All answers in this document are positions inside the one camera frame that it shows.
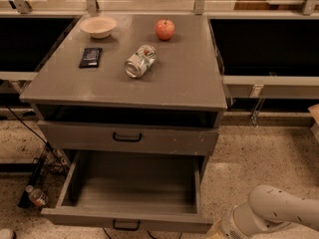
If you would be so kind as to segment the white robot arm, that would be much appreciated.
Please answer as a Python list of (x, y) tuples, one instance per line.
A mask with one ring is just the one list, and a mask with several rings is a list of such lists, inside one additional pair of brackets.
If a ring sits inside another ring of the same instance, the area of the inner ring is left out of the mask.
[(252, 239), (300, 224), (319, 231), (319, 201), (258, 185), (247, 200), (231, 207), (208, 230), (206, 239)]

